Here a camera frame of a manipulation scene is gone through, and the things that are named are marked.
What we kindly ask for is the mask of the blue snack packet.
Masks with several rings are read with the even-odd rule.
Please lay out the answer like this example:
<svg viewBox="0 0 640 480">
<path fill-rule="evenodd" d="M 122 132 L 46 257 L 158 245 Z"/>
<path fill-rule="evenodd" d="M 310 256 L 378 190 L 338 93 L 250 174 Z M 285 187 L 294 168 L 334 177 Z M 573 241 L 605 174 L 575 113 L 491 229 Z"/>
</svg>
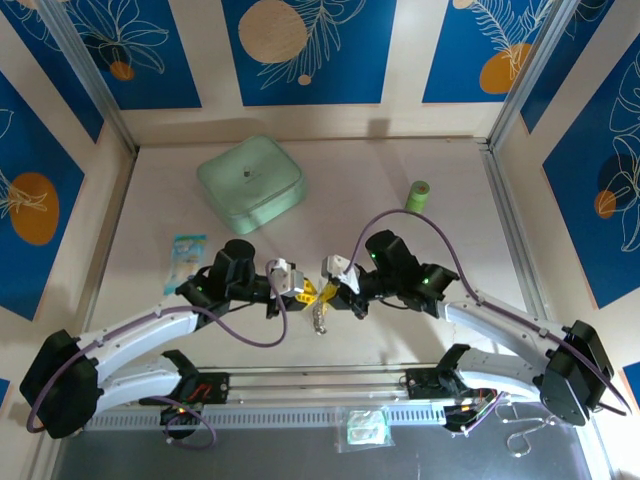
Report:
<svg viewBox="0 0 640 480">
<path fill-rule="evenodd" d="M 169 274 L 164 285 L 168 296 L 192 278 L 202 265 L 207 243 L 206 235 L 176 235 L 174 237 Z"/>
</svg>

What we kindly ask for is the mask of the mint green zip case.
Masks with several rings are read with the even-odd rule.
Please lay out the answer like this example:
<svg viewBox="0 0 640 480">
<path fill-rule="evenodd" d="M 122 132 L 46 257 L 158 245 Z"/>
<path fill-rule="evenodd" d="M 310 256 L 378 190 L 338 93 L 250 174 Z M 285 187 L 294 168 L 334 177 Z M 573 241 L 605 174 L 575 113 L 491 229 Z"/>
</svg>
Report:
<svg viewBox="0 0 640 480">
<path fill-rule="evenodd" d="M 196 170 L 209 204 L 234 233 L 248 234 L 301 203 L 307 181 L 273 138 L 256 135 Z"/>
</svg>

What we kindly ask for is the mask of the clear plastic bag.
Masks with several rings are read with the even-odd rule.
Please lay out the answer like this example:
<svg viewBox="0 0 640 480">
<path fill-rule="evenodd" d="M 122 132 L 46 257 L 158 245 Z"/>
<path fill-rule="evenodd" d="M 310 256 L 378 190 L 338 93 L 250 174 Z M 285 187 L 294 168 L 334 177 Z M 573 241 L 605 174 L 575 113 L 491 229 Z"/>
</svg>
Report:
<svg viewBox="0 0 640 480">
<path fill-rule="evenodd" d="M 349 407 L 337 414 L 335 446 L 338 453 L 394 445 L 387 407 Z"/>
</svg>

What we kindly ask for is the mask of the grey metal sheet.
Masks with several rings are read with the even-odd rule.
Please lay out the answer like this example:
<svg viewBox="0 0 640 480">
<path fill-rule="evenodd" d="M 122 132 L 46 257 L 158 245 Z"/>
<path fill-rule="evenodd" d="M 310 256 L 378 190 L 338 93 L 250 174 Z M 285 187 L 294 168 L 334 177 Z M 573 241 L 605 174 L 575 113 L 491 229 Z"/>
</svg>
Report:
<svg viewBox="0 0 640 480">
<path fill-rule="evenodd" d="M 329 428 L 223 430 L 215 447 L 187 451 L 158 432 L 82 433 L 66 440 L 52 480 L 611 480 L 599 448 L 583 449 L 558 427 L 534 433 L 516 458 L 508 430 L 481 426 L 468 438 L 433 427 L 394 429 L 390 447 L 340 453 Z"/>
</svg>

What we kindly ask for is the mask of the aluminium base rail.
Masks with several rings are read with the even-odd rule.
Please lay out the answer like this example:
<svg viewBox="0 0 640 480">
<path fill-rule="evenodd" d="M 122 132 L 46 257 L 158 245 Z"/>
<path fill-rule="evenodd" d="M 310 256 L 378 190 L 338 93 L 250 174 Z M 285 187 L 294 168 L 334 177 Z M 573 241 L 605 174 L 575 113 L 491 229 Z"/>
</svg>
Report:
<svg viewBox="0 0 640 480">
<path fill-rule="evenodd" d="M 86 427 L 167 423 L 166 415 L 144 413 L 146 407 L 175 410 L 239 408 L 320 408 L 340 402 L 413 402 L 429 422 L 443 423 L 448 407 L 473 406 L 492 392 L 518 401 L 538 401 L 553 416 L 574 426 L 589 420 L 592 401 L 586 382 L 573 372 L 564 378 L 552 369 L 540 373 L 512 356 L 473 351 L 468 362 L 436 366 L 400 365 L 369 369 L 283 369 L 199 371 L 178 368 L 166 358 L 119 371 L 101 385 L 94 415 Z"/>
</svg>

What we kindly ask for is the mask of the aluminium side rail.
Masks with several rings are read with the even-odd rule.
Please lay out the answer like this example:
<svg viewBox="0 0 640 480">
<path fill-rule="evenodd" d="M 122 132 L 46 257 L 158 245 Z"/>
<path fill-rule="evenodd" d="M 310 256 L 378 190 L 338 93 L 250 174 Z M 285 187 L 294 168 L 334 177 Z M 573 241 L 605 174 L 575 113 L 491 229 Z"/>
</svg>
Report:
<svg viewBox="0 0 640 480">
<path fill-rule="evenodd" d="M 535 266 L 530 259 L 524 230 L 499 160 L 486 143 L 480 144 L 480 155 L 519 282 L 525 309 L 530 314 L 538 315 L 544 320 L 550 320 L 549 305 L 541 288 Z M 576 433 L 592 480 L 619 480 L 595 420 L 592 420 L 588 426 L 577 428 Z"/>
</svg>

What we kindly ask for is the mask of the aluminium frame post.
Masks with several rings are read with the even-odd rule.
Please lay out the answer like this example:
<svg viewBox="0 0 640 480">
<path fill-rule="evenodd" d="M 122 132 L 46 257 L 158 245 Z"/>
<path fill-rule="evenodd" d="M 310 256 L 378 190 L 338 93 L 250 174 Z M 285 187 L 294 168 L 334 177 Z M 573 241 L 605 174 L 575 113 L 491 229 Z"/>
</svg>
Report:
<svg viewBox="0 0 640 480">
<path fill-rule="evenodd" d="M 76 77 L 123 148 L 133 157 L 139 150 L 121 110 L 64 7 L 57 0 L 34 0 L 38 13 Z"/>
<path fill-rule="evenodd" d="M 534 41 L 524 66 L 513 83 L 492 129 L 486 137 L 488 150 L 494 152 L 511 125 L 517 119 L 520 109 L 544 70 L 551 54 L 563 35 L 580 0 L 554 0 L 549 16 L 542 25 Z"/>
</svg>

